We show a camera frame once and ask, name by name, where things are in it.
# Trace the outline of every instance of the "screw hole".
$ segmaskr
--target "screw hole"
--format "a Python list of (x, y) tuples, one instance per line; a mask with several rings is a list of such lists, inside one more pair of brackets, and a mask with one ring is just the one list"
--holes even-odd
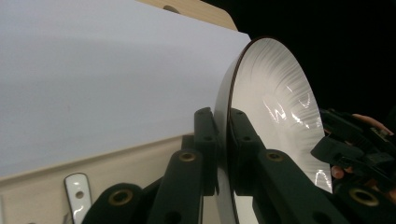
[(180, 12), (178, 12), (177, 9), (175, 9), (174, 7), (171, 7), (171, 6), (164, 6), (163, 9), (180, 14)]
[(108, 202), (114, 206), (120, 206), (132, 200), (133, 194), (129, 189), (120, 189), (111, 193)]

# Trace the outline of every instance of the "wooden table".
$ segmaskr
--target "wooden table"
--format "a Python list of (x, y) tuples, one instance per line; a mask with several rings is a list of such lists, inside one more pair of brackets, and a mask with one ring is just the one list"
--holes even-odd
[(199, 0), (137, 0), (154, 7), (164, 8), (181, 15), (237, 30), (230, 14), (225, 10)]

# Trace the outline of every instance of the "black background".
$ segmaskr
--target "black background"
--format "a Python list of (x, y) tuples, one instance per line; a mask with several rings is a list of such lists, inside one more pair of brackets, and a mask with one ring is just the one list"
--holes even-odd
[(396, 0), (205, 0), (251, 39), (281, 41), (318, 106), (383, 121), (396, 105)]

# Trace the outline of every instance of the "white surface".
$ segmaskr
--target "white surface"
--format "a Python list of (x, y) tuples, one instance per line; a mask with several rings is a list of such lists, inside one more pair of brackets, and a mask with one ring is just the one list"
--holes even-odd
[(90, 183), (84, 174), (72, 174), (64, 179), (73, 223), (81, 224), (92, 205)]
[[(316, 186), (332, 192), (329, 164), (310, 154), (324, 136), (314, 93), (282, 43), (262, 38), (247, 49), (237, 67), (232, 107), (247, 114), (266, 148), (286, 152)], [(251, 198), (235, 201), (240, 223), (257, 223)]]
[(135, 1), (2, 1), (0, 177), (191, 133), (248, 41)]

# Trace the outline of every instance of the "white paper sheet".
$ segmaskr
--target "white paper sheet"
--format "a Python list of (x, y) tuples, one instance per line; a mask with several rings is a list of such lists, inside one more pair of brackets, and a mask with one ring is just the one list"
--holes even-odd
[(193, 132), (249, 41), (135, 1), (2, 1), (0, 177)]

